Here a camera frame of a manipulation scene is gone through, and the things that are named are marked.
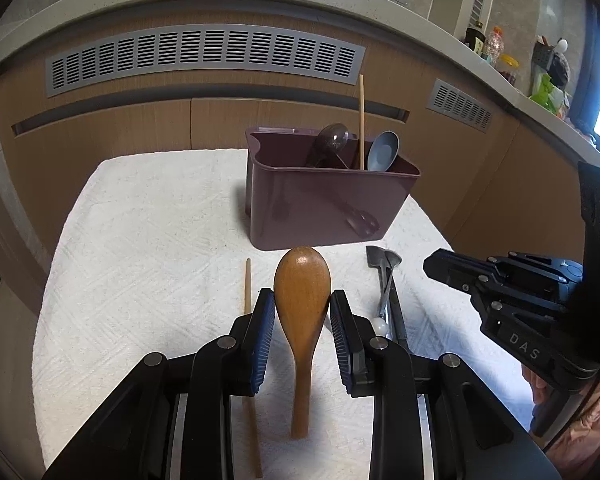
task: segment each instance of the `white ball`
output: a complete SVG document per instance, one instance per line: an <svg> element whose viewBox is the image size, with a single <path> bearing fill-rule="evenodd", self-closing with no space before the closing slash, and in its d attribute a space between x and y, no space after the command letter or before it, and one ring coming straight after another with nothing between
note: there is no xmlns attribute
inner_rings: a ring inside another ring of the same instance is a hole
<svg viewBox="0 0 600 480"><path fill-rule="evenodd" d="M371 320L371 326L374 328L374 332L376 335L385 337L386 333L389 331L389 326L386 321L381 317L375 317Z"/></svg>
<svg viewBox="0 0 600 480"><path fill-rule="evenodd" d="M564 38L562 38L560 41L558 41L558 43L555 45L554 50L560 54L563 54L567 51L567 47L569 46L569 43L567 43L567 40L565 40Z"/></svg>

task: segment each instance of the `white tablecloth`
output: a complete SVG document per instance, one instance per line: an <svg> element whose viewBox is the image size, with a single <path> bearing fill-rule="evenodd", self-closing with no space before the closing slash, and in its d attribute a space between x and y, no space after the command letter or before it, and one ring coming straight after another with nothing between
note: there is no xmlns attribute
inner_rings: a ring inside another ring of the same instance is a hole
<svg viewBox="0 0 600 480"><path fill-rule="evenodd" d="M148 352L195 352L242 313L244 261L252 301L273 286L284 251L256 250L244 215L246 150L152 153L103 162L69 215L46 285L33 351L38 434L48 466ZM395 283L411 349L462 356L528 427L532 400L520 364L479 331L467 295L428 279L422 261L448 244L409 198L383 240L402 256ZM373 317L378 272L365 245L318 249L354 314ZM256 396L265 478L366 479L373 399L351 399L325 328L314 357L310 436L288 438L294 371L276 320ZM235 471L248 478L242 403L233 402Z"/></svg>

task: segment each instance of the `white speckled countertop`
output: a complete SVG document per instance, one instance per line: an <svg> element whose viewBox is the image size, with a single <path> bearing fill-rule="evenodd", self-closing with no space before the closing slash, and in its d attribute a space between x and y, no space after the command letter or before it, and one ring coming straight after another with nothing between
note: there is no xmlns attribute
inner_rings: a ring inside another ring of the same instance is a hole
<svg viewBox="0 0 600 480"><path fill-rule="evenodd" d="M88 16L156 0L60 0L23 21L0 39L0 63L50 32ZM416 41L464 67L576 152L584 161L600 166L600 152L568 124L544 110L513 88L491 66L484 63L456 38L418 14L389 0L280 0L337 12L378 25Z"/></svg>

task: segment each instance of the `air vent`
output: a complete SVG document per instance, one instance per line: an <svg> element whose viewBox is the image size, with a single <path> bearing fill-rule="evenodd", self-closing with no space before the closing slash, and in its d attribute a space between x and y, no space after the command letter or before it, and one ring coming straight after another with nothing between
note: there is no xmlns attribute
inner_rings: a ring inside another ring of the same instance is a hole
<svg viewBox="0 0 600 480"><path fill-rule="evenodd" d="M491 112L481 102L440 79L433 85L427 108L482 132L491 121Z"/></svg>
<svg viewBox="0 0 600 480"><path fill-rule="evenodd" d="M169 70L259 70L355 84L363 46L286 28L176 25L103 38L46 60L46 94Z"/></svg>
<svg viewBox="0 0 600 480"><path fill-rule="evenodd" d="M474 0L474 6L471 8L471 17L469 18L469 25L475 25L477 22L480 21L483 5L484 0Z"/></svg>

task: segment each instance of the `floor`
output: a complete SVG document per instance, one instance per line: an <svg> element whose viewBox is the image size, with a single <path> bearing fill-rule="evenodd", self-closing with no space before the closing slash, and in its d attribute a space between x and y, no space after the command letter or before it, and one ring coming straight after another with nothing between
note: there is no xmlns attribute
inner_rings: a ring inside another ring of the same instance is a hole
<svg viewBox="0 0 600 480"><path fill-rule="evenodd" d="M31 391L31 354L38 318L0 283L0 449L24 480L45 471Z"/></svg>

